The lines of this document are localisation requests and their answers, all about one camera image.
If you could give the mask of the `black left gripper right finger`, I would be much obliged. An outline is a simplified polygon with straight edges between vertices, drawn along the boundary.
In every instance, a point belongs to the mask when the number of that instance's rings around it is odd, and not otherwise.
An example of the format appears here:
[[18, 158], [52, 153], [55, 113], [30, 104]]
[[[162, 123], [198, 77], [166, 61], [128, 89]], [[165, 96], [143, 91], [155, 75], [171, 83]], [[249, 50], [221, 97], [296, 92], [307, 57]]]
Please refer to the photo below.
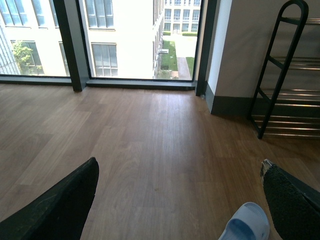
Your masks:
[[283, 240], [320, 238], [320, 192], [269, 159], [260, 176], [275, 230]]

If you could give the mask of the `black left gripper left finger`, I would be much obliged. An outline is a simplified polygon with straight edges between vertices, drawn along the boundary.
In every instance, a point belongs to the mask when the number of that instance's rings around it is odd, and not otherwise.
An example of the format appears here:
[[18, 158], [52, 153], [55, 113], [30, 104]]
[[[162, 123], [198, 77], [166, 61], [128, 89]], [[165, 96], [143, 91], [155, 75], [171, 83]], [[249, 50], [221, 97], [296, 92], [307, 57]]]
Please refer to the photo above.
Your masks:
[[99, 179], [95, 157], [0, 223], [2, 240], [79, 240]]

